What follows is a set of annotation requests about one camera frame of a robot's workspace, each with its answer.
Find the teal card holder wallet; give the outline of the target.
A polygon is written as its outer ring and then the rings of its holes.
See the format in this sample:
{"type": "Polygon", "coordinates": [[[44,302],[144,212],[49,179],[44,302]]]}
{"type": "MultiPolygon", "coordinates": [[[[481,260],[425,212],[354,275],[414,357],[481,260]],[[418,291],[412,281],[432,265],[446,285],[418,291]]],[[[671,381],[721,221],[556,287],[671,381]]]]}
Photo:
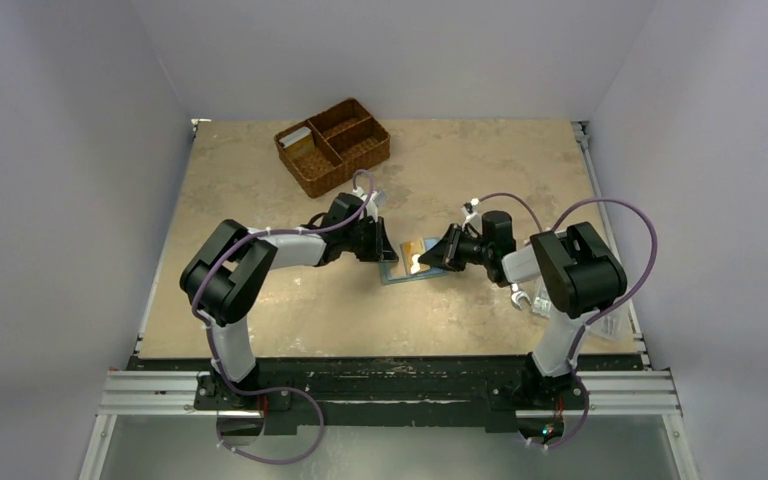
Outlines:
{"type": "Polygon", "coordinates": [[[381,283],[391,285],[445,276],[446,271],[419,262],[419,257],[439,240],[439,237],[423,237],[401,243],[398,262],[379,264],[381,283]]]}

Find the gold credit card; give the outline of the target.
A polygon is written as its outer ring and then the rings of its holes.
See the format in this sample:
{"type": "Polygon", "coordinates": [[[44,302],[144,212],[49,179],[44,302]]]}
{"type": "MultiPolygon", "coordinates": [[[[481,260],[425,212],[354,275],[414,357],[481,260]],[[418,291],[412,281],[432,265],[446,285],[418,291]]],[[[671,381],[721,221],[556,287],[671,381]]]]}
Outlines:
{"type": "Polygon", "coordinates": [[[427,265],[420,262],[420,257],[426,252],[425,240],[423,238],[402,243],[401,250],[404,270],[408,276],[417,275],[429,269],[427,265]]]}

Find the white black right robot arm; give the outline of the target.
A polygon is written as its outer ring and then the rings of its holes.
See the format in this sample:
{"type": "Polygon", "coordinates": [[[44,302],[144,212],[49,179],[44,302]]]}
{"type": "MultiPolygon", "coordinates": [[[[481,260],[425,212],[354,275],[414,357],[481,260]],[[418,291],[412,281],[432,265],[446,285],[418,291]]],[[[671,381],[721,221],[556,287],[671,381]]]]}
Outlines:
{"type": "Polygon", "coordinates": [[[589,222],[560,233],[534,234],[517,248],[513,219],[501,210],[481,215],[481,228],[451,224],[443,237],[421,254],[420,264],[460,272],[469,264],[485,268],[499,287],[514,288],[539,279],[550,301],[550,320],[526,357],[512,397],[544,407],[571,387],[587,323],[608,310],[627,290],[627,275],[589,222]]]}

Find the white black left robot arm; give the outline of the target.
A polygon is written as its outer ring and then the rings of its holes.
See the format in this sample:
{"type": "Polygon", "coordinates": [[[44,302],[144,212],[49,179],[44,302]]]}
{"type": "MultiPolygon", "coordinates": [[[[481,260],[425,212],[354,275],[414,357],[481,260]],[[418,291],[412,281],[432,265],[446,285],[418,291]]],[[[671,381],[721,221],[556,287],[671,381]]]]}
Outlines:
{"type": "Polygon", "coordinates": [[[179,286],[204,324],[212,369],[222,379],[219,395],[232,408],[252,405],[261,388],[247,320],[271,271],[322,267],[345,252],[360,262],[398,261],[378,212],[381,197],[356,187],[290,229],[249,229],[224,220],[184,268],[179,286]]]}

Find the silver wrench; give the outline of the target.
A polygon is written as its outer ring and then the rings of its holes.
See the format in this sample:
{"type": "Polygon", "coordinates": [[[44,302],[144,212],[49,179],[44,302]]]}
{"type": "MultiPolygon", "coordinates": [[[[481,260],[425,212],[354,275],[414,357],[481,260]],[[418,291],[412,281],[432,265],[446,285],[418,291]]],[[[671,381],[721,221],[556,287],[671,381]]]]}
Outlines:
{"type": "Polygon", "coordinates": [[[531,307],[531,304],[532,304],[531,295],[526,290],[524,290],[520,285],[512,284],[510,286],[510,291],[511,291],[511,302],[516,309],[525,310],[526,308],[531,307]]]}

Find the brown woven divided basket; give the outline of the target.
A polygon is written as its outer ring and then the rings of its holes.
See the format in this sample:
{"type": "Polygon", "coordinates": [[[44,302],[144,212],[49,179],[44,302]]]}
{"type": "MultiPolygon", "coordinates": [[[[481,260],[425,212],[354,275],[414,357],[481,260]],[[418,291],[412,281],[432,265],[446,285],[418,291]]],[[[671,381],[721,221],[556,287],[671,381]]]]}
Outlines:
{"type": "Polygon", "coordinates": [[[348,98],[274,135],[281,162],[303,192],[317,198],[349,181],[355,171],[370,169],[390,157],[391,135],[355,98],[348,98]],[[291,159],[279,139],[307,126],[315,149],[291,159]]]}

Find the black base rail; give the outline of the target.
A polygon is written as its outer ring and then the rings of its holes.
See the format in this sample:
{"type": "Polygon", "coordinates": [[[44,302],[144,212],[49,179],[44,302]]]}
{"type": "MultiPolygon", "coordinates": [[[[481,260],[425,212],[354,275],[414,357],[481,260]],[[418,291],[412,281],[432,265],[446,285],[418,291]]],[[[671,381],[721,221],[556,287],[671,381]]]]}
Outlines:
{"type": "Polygon", "coordinates": [[[131,371],[197,372],[198,411],[256,411],[270,434],[304,421],[367,427],[517,429],[518,411],[557,414],[584,404],[581,378],[531,386],[522,356],[262,359],[251,385],[231,390],[204,359],[140,360],[131,371]]]}

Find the aluminium frame rail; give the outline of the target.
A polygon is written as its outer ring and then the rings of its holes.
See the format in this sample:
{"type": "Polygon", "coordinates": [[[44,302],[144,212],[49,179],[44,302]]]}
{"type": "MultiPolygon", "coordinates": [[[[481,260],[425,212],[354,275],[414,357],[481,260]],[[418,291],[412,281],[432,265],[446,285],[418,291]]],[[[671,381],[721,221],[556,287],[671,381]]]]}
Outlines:
{"type": "Polygon", "coordinates": [[[79,477],[101,477],[119,419],[193,415],[197,376],[196,371],[110,371],[79,477]]]}

